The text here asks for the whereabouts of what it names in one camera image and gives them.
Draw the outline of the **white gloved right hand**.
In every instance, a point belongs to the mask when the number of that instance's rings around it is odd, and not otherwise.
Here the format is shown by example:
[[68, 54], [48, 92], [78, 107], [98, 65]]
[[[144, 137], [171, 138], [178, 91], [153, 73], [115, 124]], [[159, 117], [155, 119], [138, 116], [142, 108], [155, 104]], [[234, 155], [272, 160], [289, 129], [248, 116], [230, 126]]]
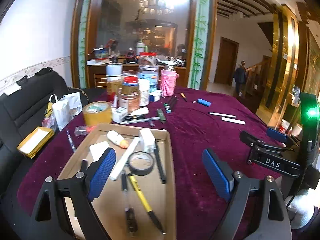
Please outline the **white gloved right hand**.
[[288, 205], [291, 229], [298, 230], [306, 226], [311, 221], [315, 208], [317, 207], [313, 194], [295, 196]]

